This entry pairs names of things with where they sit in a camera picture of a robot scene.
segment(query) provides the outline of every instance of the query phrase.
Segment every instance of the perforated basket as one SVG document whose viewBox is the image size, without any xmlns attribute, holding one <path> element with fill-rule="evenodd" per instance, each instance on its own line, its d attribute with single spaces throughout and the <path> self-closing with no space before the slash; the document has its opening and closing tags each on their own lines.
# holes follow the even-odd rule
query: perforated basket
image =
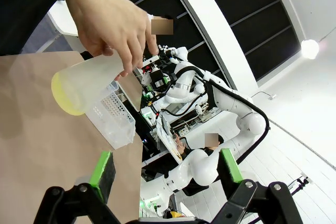
<svg viewBox="0 0 336 224">
<path fill-rule="evenodd" d="M 115 93 L 116 87 L 109 85 L 86 116 L 105 137 L 109 144 L 118 149 L 133 143 L 135 120 Z"/>
</svg>

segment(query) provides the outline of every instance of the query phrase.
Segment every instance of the green pad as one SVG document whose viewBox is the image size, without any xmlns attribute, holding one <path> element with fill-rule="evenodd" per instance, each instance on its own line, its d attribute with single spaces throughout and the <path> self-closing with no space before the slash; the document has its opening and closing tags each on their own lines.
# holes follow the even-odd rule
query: green pad
<svg viewBox="0 0 336 224">
<path fill-rule="evenodd" d="M 102 152 L 89 184 L 96 190 L 98 196 L 105 204 L 107 204 L 110 195 L 115 171 L 112 153 Z"/>
<path fill-rule="evenodd" d="M 231 176 L 231 181 L 233 181 L 234 183 L 242 182 L 243 177 L 239 171 L 237 162 L 233 157 L 231 150 L 229 148 L 221 149 L 220 154 L 224 158 L 225 163 L 227 164 Z"/>
</svg>

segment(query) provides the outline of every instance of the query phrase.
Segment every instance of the screw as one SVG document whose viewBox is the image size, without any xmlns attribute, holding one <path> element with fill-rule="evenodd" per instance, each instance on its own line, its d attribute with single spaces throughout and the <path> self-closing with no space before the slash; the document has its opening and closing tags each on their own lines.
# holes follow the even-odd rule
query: screw
<svg viewBox="0 0 336 224">
<path fill-rule="evenodd" d="M 88 188 L 87 188 L 86 186 L 80 186 L 80 187 L 79 187 L 79 190 L 80 190 L 82 193 L 85 193 L 85 192 L 88 190 Z"/>
<path fill-rule="evenodd" d="M 245 183 L 245 186 L 247 188 L 251 188 L 251 187 L 253 187 L 253 184 L 250 181 L 248 181 L 248 182 Z"/>
<path fill-rule="evenodd" d="M 57 188 L 54 188 L 52 191 L 51 191 L 52 195 L 58 195 L 59 194 L 59 190 Z"/>
<path fill-rule="evenodd" d="M 275 184 L 275 185 L 274 185 L 274 189 L 275 189 L 276 191 L 278 191 L 278 190 L 281 189 L 281 186 L 280 186 L 279 184 Z"/>
</svg>

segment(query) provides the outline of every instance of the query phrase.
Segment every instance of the table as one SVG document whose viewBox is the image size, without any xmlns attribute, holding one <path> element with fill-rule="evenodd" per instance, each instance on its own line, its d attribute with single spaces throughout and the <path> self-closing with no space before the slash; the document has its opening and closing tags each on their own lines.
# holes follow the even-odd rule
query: table
<svg viewBox="0 0 336 224">
<path fill-rule="evenodd" d="M 82 60 L 73 51 L 0 57 L 0 223 L 33 223 L 47 188 L 69 190 L 108 150 L 116 168 L 108 206 L 121 223 L 139 217 L 140 138 L 114 151 L 85 115 L 53 99 L 53 74 Z"/>
</svg>

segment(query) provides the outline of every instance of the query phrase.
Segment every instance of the yellow liquid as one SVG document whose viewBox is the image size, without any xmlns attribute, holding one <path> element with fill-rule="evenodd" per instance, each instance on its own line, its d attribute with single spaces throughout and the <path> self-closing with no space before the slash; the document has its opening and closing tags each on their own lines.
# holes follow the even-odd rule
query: yellow liquid
<svg viewBox="0 0 336 224">
<path fill-rule="evenodd" d="M 59 73 L 56 73 L 51 80 L 51 91 L 57 104 L 70 115 L 83 115 L 85 112 L 74 108 L 73 103 L 65 93 L 60 81 Z"/>
</svg>

